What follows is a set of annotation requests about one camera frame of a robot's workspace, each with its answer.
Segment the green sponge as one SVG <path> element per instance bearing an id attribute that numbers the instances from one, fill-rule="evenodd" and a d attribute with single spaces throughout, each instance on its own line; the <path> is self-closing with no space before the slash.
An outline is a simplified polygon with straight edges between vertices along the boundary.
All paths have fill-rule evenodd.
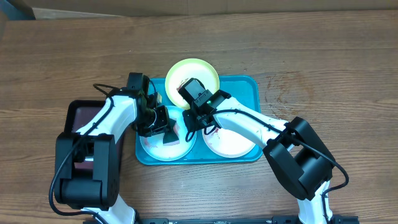
<path id="1" fill-rule="evenodd" d="M 175 132 L 174 127 L 177 124 L 176 120 L 174 119 L 169 119 L 168 123 L 165 127 L 165 132 L 163 136 L 163 145 L 165 146 L 173 146 L 178 144 L 179 138 L 178 134 Z"/>

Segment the light blue plate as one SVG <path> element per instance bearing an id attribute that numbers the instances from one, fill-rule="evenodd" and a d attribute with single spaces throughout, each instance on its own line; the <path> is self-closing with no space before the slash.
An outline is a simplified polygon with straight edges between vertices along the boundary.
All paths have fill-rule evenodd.
<path id="1" fill-rule="evenodd" d="M 192 139 L 187 142 L 188 129 L 183 121 L 183 109 L 176 106 L 166 106 L 169 112 L 170 119 L 176 120 L 177 124 L 174 127 L 175 132 L 178 134 L 179 143 L 173 146 L 163 145 L 164 133 L 151 137 L 139 137 L 140 144 L 143 150 L 152 158 L 158 161 L 175 161 L 186 156 L 195 144 L 197 135 L 194 134 Z"/>

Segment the yellow-green rimmed plate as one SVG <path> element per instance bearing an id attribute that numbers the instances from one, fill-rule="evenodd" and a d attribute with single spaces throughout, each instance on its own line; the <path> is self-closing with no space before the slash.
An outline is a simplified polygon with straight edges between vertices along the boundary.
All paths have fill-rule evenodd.
<path id="1" fill-rule="evenodd" d="M 178 91 L 191 78 L 201 81 L 211 93 L 220 89 L 218 73 L 208 62 L 199 58 L 187 58 L 177 62 L 167 73 L 165 91 L 169 100 L 175 106 L 185 110 L 190 107 Z"/>

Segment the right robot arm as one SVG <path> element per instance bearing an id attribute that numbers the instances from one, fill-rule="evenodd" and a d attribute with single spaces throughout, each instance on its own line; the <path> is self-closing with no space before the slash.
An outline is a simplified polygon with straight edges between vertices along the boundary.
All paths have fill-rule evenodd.
<path id="1" fill-rule="evenodd" d="M 297 199 L 301 223 L 332 222 L 328 194 L 338 163 L 306 120 L 268 117 L 225 91 L 211 93 L 197 78 L 178 93 L 190 106 L 183 112 L 189 133 L 212 127 L 242 135 L 262 148 L 281 186 Z"/>

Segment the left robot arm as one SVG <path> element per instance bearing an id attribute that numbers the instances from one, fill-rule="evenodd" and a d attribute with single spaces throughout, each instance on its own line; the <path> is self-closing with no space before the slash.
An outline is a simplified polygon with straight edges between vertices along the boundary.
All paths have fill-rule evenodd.
<path id="1" fill-rule="evenodd" d="M 149 94 L 150 78 L 131 72 L 122 88 L 95 83 L 106 100 L 98 114 L 75 132 L 64 131 L 55 143 L 55 174 L 50 208 L 58 215 L 90 215 L 98 223 L 135 223 L 136 211 L 119 194 L 116 143 L 128 127 L 143 137 L 171 129 L 158 94 Z"/>

